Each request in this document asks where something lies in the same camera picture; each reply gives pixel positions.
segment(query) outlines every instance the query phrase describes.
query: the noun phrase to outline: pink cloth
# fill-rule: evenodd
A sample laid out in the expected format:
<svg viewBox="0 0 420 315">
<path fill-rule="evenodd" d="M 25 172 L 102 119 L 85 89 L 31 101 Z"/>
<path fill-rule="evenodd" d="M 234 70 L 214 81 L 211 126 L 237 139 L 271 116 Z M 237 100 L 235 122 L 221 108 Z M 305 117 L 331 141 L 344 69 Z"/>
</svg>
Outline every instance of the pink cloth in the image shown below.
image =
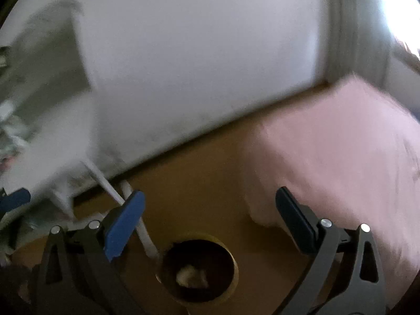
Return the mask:
<svg viewBox="0 0 420 315">
<path fill-rule="evenodd" d="M 284 226 L 278 187 L 319 217 L 375 237 L 393 307 L 420 269 L 420 124 L 361 78 L 263 119 L 244 148 L 244 195 L 264 226 Z"/>
</svg>

